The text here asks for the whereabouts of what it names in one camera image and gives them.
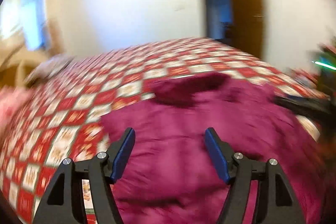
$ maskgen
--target blue gripper pad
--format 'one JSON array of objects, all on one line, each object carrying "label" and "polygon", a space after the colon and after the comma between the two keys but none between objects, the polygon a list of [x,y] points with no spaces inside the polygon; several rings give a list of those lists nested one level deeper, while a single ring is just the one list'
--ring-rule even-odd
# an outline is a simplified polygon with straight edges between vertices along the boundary
[{"label": "blue gripper pad", "polygon": [[135,131],[132,129],[128,133],[126,139],[121,145],[121,148],[119,149],[117,156],[113,161],[113,171],[110,177],[113,180],[113,182],[116,182],[123,175],[134,144],[135,144]]},{"label": "blue gripper pad", "polygon": [[215,141],[210,130],[208,129],[205,131],[204,140],[212,163],[217,171],[217,175],[221,180],[228,184],[231,177],[228,173],[226,159],[224,158],[218,143]]},{"label": "blue gripper pad", "polygon": [[286,97],[289,98],[289,99],[293,99],[293,100],[302,100],[302,101],[306,101],[307,98],[305,97],[300,97],[300,96],[295,96],[295,95],[289,95],[289,94],[286,94]]}]

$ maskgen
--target door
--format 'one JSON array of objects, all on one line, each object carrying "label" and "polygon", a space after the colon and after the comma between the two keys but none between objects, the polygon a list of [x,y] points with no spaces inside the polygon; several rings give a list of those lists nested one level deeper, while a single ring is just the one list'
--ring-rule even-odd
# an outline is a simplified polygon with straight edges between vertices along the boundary
[{"label": "door", "polygon": [[263,0],[232,0],[232,46],[258,58],[263,54]]}]

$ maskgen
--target checkered bedspread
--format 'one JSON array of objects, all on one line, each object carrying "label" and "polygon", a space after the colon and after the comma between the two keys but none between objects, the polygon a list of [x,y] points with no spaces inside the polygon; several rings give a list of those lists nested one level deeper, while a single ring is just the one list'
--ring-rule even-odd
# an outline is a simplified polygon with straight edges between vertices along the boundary
[{"label": "checkered bedspread", "polygon": [[[101,115],[153,97],[147,82],[207,71],[254,84],[268,82],[280,93],[320,95],[268,63],[208,38],[149,43],[73,62],[36,89],[13,120],[0,155],[0,188],[22,222],[32,222],[62,159],[86,160],[107,149]],[[310,128],[303,117],[300,121]],[[87,181],[83,193],[89,222],[94,223]]]}]

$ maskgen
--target magenta blanket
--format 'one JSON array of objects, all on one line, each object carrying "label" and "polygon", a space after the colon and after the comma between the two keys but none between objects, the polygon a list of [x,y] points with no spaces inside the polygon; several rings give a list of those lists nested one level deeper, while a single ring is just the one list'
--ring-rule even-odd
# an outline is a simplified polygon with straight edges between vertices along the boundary
[{"label": "magenta blanket", "polygon": [[[114,186],[127,223],[215,223],[228,187],[204,144],[206,128],[250,159],[276,158],[288,176],[307,223],[320,218],[326,186],[313,138],[287,109],[272,103],[273,88],[220,73],[162,80],[156,98],[101,117],[117,140],[134,128],[136,143],[124,175]],[[252,184],[244,223],[251,223]]]}]

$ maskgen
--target bolt head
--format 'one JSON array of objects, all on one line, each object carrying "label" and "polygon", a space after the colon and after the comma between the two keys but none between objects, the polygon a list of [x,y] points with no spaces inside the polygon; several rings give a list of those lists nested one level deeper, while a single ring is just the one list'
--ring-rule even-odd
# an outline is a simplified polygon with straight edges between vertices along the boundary
[{"label": "bolt head", "polygon": [[237,153],[234,153],[234,157],[237,160],[241,160],[244,157],[244,155],[242,153],[237,152]]},{"label": "bolt head", "polygon": [[277,161],[276,159],[270,159],[270,160],[269,160],[269,163],[270,163],[271,165],[277,165],[277,164],[278,164],[278,161]]},{"label": "bolt head", "polygon": [[64,165],[68,165],[68,164],[71,163],[71,159],[70,159],[70,158],[66,158],[66,159],[64,159],[64,160],[62,161],[62,163],[63,163]]},{"label": "bolt head", "polygon": [[99,158],[99,159],[103,159],[103,158],[105,158],[107,156],[107,154],[105,153],[105,152],[99,152],[98,154],[97,154],[97,158]]}]

